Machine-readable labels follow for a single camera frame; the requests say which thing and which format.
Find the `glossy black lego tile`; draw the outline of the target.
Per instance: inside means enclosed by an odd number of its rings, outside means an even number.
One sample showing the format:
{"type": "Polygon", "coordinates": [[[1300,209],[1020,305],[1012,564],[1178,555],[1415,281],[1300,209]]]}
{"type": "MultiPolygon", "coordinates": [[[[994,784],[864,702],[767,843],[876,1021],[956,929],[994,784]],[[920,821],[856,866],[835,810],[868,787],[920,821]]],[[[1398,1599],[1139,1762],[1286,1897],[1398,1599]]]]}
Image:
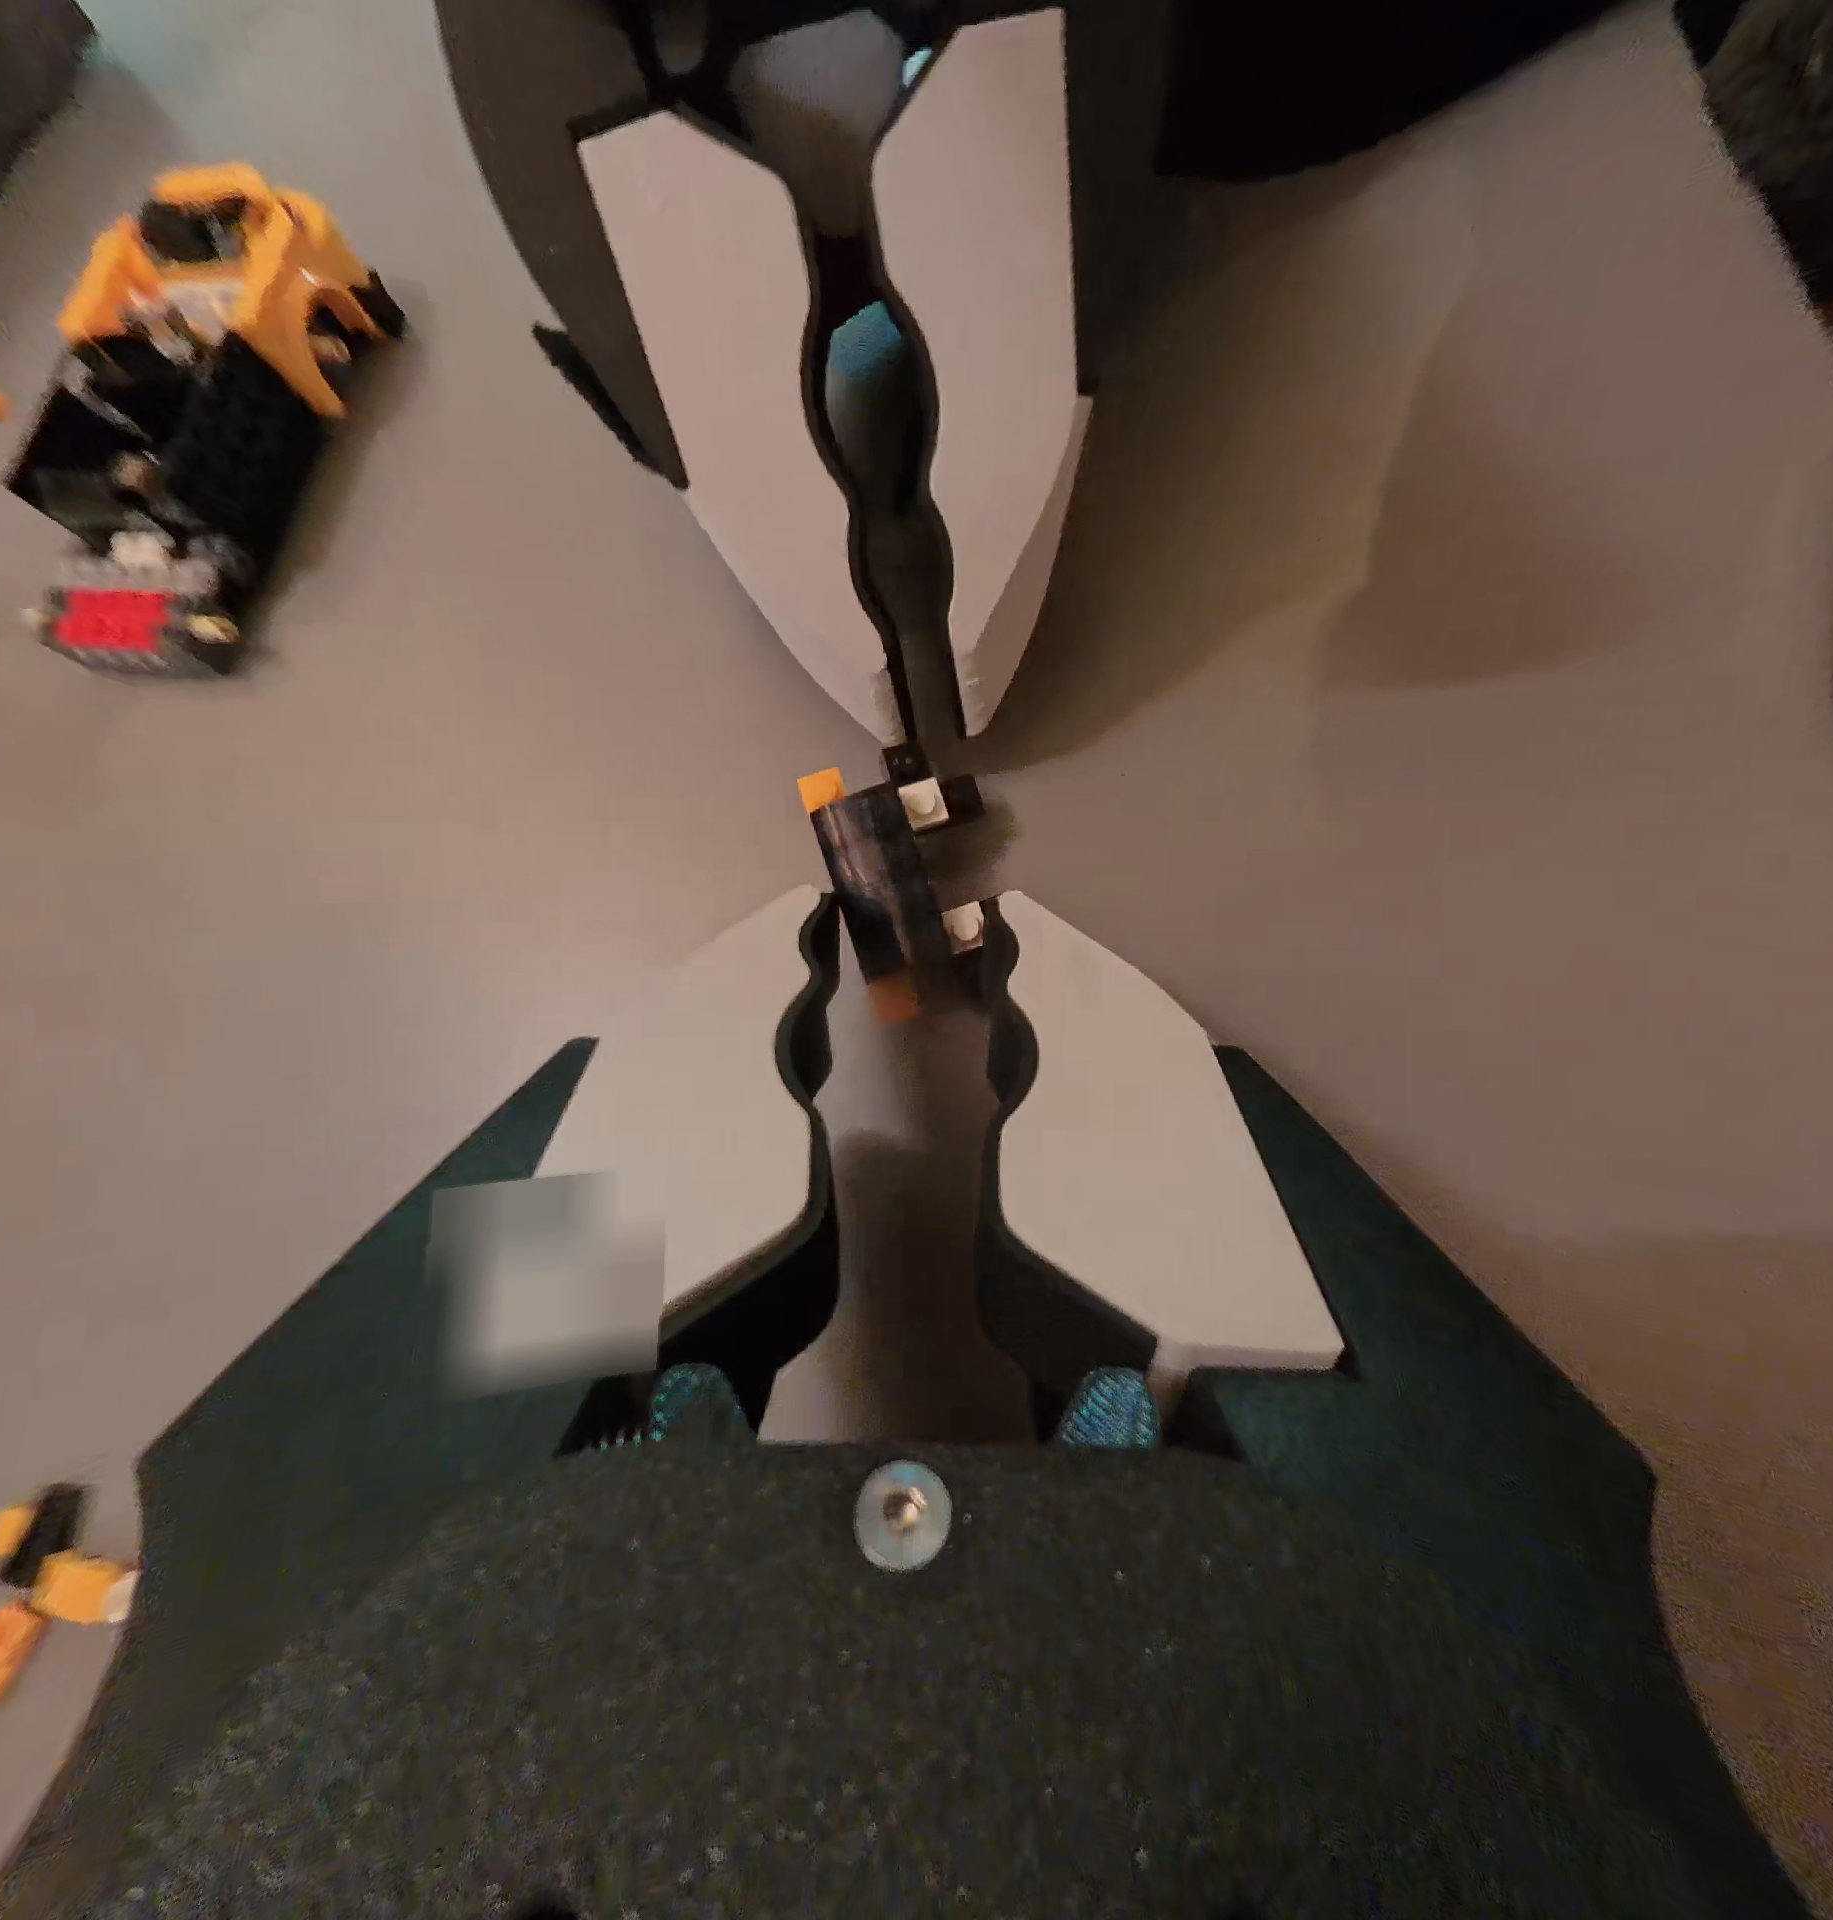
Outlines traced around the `glossy black lego tile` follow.
{"type": "Polygon", "coordinates": [[[0,1509],[0,1584],[28,1592],[45,1564],[72,1552],[81,1537],[88,1490],[52,1484],[33,1501],[0,1509]]]}

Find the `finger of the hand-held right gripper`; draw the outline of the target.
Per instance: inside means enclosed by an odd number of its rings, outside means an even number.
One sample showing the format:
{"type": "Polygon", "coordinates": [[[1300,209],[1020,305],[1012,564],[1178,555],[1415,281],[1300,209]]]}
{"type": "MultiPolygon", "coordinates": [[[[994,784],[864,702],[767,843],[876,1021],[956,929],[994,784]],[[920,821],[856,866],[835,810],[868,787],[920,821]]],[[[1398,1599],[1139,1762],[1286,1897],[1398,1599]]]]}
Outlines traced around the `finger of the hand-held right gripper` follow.
{"type": "Polygon", "coordinates": [[[832,703],[900,743],[885,639],[856,581],[851,498],[813,421],[817,288],[790,186],[685,109],[592,132],[578,155],[693,519],[832,703]]]}
{"type": "Polygon", "coordinates": [[[879,135],[870,183],[881,267],[928,366],[928,502],[979,738],[1039,631],[1086,452],[1064,9],[956,29],[879,135]]]}

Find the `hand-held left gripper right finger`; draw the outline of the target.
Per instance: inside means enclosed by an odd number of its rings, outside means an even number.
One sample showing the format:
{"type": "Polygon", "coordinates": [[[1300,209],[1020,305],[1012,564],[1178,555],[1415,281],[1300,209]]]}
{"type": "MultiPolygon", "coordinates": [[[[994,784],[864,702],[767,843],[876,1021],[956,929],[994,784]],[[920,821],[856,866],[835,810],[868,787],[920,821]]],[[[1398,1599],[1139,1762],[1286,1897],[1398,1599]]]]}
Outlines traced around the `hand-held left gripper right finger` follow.
{"type": "Polygon", "coordinates": [[[1326,1380],[1345,1334],[1204,1025],[1025,894],[984,907],[980,1325],[1036,1406],[1117,1369],[1326,1380]]]}

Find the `long orange lego plate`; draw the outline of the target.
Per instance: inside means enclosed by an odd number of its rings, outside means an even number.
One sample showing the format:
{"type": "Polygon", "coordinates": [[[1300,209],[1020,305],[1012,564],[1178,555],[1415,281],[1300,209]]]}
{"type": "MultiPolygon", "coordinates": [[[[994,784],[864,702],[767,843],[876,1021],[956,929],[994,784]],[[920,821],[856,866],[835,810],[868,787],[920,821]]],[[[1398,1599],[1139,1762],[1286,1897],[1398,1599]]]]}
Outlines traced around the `long orange lego plate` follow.
{"type": "Polygon", "coordinates": [[[33,1591],[9,1591],[45,1620],[116,1627],[131,1618],[139,1574],[138,1564],[90,1556],[74,1548],[45,1564],[33,1591]]]}

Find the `black and orange lego sub-assembly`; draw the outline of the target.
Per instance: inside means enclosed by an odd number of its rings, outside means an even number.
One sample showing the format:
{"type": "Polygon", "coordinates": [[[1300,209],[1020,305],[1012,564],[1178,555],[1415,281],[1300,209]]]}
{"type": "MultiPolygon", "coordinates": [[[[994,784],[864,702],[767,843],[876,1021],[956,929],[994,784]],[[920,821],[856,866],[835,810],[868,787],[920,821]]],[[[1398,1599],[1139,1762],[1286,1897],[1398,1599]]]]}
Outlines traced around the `black and orange lego sub-assembly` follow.
{"type": "Polygon", "coordinates": [[[915,743],[883,751],[883,779],[837,768],[801,781],[841,921],[883,1025],[984,1003],[984,900],[1017,837],[1015,810],[915,743]]]}

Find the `partly built lego car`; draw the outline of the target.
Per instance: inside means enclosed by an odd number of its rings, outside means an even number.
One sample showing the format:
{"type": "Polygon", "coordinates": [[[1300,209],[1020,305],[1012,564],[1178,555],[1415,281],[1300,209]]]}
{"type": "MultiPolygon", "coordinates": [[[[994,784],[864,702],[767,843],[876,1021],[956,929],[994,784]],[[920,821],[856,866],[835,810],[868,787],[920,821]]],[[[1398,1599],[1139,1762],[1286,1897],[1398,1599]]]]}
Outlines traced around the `partly built lego car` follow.
{"type": "Polygon", "coordinates": [[[317,198],[229,161],[160,177],[96,239],[59,332],[5,483],[70,540],[35,639],[98,676],[241,673],[402,305],[317,198]]]}

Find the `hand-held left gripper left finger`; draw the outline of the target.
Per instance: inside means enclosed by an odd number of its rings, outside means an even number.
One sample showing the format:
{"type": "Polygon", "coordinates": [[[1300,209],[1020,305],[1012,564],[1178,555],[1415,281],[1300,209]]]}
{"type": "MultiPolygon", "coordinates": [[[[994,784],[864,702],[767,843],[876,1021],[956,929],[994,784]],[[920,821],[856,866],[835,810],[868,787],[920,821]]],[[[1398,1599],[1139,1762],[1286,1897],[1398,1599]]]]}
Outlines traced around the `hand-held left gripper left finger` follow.
{"type": "Polygon", "coordinates": [[[835,900],[788,889],[597,1043],[553,1136],[553,1172],[598,1175],[616,1228],[660,1250],[654,1365],[709,1365],[739,1403],[773,1397],[837,1305],[817,1109],[837,979],[835,900]]]}

